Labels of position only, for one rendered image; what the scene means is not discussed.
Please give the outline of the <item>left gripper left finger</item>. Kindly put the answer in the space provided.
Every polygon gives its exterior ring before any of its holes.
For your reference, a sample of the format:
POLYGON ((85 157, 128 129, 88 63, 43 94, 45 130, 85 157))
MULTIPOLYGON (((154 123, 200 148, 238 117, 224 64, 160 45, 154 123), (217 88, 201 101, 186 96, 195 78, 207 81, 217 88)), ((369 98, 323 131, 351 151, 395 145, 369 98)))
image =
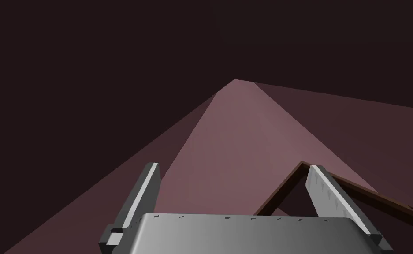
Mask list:
POLYGON ((160 185, 160 164, 148 163, 114 223, 106 226, 98 243, 101 254, 129 254, 142 216, 155 209, 160 185))

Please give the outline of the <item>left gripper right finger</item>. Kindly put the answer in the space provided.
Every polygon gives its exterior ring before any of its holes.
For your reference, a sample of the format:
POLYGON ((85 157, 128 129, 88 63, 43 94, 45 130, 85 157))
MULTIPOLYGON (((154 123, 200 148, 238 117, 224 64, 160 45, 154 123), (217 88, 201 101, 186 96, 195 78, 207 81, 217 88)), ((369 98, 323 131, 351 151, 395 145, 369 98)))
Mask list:
POLYGON ((318 216, 351 219, 374 242, 380 254, 394 254, 380 231, 323 166, 309 166, 305 186, 318 216))

